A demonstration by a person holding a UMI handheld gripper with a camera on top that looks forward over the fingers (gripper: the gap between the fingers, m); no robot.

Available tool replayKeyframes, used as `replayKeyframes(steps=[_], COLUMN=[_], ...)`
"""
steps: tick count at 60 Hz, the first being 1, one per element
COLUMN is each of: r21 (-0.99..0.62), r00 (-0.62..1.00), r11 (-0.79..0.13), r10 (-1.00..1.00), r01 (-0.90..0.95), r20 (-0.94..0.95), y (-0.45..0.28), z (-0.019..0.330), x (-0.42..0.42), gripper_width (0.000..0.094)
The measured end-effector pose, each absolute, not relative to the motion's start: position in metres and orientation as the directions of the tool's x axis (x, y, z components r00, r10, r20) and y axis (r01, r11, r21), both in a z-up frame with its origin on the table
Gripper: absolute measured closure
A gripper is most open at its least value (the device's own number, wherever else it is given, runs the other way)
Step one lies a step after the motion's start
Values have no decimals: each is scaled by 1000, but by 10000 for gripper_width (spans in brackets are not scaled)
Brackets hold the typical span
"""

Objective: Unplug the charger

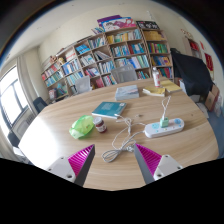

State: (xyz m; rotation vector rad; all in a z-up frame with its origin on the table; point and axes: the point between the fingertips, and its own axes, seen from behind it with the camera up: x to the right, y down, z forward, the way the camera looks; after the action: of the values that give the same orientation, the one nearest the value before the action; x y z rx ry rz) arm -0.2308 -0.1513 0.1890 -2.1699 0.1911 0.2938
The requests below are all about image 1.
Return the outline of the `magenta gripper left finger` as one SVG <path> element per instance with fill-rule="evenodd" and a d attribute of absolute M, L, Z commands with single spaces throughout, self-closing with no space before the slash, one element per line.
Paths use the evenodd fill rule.
<path fill-rule="evenodd" d="M 92 144 L 69 157 L 59 157 L 47 168 L 47 171 L 78 186 L 83 186 L 94 156 L 95 145 Z"/>

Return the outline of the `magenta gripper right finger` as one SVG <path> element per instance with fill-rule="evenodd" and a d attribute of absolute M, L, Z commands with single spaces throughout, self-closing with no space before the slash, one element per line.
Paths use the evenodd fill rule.
<path fill-rule="evenodd" d="M 140 144 L 134 146 L 134 154 L 146 184 L 182 169 L 170 155 L 160 155 Z"/>

